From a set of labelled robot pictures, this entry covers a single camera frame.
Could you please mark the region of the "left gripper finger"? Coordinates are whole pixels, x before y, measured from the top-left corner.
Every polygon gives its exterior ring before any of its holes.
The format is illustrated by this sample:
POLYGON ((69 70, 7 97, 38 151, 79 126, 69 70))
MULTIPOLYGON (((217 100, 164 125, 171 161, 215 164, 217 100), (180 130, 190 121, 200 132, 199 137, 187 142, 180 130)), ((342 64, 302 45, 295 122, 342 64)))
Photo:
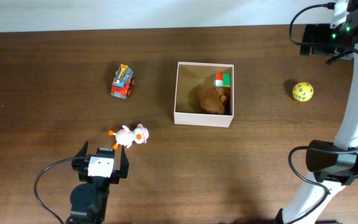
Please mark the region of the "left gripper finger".
POLYGON ((125 147, 121 148, 120 172, 127 172, 129 170, 129 161, 126 156, 125 147))
POLYGON ((83 147, 79 150, 79 152, 76 154, 75 157, 86 157, 87 149, 88 149, 88 141, 84 143, 83 147))

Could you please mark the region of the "white pink toy duck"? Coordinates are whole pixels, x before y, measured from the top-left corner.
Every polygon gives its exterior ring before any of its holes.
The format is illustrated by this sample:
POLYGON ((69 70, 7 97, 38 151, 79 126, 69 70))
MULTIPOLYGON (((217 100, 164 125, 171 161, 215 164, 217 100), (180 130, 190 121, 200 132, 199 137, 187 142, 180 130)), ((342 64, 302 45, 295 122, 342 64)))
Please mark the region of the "white pink toy duck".
POLYGON ((118 132, 109 130, 108 135, 115 137, 116 143, 113 145, 113 149, 118 149, 119 146, 130 148, 133 142, 136 144, 146 144, 150 136, 149 130, 142 124, 138 124, 134 130, 130 130, 127 126, 122 125, 122 128, 118 132))

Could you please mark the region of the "colourful puzzle cube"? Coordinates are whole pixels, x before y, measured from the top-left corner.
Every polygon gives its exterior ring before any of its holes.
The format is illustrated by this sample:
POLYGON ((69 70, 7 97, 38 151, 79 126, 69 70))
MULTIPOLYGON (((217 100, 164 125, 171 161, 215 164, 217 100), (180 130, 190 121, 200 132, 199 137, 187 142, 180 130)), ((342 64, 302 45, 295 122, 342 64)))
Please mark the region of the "colourful puzzle cube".
POLYGON ((231 86, 231 74, 230 73, 216 73, 214 76, 214 86, 230 87, 231 86))

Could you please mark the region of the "pink cardboard box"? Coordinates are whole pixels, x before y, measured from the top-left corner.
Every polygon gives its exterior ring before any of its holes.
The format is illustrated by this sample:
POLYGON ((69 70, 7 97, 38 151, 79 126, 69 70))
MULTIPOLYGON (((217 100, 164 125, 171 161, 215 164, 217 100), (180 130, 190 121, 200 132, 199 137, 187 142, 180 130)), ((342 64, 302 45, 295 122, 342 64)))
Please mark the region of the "pink cardboard box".
POLYGON ((234 65, 178 62, 173 116, 175 124, 229 127, 234 117, 234 65), (202 97, 214 86, 216 73, 230 74, 230 97, 222 115, 201 108, 202 97))

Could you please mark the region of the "brown plush toy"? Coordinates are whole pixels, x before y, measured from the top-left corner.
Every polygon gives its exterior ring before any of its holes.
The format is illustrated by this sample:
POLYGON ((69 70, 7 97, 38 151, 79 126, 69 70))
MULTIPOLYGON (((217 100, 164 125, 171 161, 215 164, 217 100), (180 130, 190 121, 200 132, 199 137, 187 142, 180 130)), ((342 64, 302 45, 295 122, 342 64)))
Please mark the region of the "brown plush toy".
POLYGON ((231 98, 229 87, 214 87, 207 89, 201 98, 201 108, 209 114, 226 113, 226 106, 231 98))

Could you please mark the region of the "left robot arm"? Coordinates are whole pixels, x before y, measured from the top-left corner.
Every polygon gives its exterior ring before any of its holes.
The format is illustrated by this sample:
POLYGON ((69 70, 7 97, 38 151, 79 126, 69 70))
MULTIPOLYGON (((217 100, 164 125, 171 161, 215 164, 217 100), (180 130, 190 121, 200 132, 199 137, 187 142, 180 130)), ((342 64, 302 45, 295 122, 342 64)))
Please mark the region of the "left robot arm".
POLYGON ((88 142, 85 142, 71 162, 81 184, 70 194, 71 211, 65 221, 69 224, 102 223, 105 220, 109 186, 127 178, 129 171, 124 147, 121 147, 118 170, 114 169, 115 149, 99 147, 95 155, 87 155, 87 149, 88 142))

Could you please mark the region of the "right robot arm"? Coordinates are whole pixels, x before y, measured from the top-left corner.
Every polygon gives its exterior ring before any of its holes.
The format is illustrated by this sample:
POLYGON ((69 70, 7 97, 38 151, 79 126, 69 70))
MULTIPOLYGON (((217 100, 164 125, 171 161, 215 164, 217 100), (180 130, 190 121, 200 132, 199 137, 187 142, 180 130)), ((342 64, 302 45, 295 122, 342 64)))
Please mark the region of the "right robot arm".
POLYGON ((358 1, 322 5, 334 12, 329 24, 308 24, 301 41, 302 55, 328 55, 328 64, 346 58, 354 62, 351 89, 341 127, 333 142, 313 140, 289 152, 306 152, 307 176, 295 198, 279 210, 275 223, 316 223, 329 201, 358 179, 358 1))

